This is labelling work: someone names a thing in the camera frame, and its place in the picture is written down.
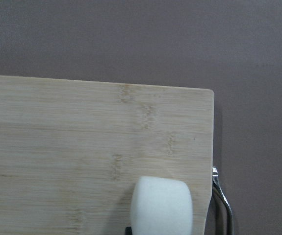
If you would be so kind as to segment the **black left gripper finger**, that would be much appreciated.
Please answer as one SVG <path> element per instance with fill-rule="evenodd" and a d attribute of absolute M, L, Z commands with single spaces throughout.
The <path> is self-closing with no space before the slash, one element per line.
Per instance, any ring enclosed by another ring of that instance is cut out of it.
<path fill-rule="evenodd" d="M 132 228 L 131 227 L 125 228 L 125 235 L 132 235 Z"/>

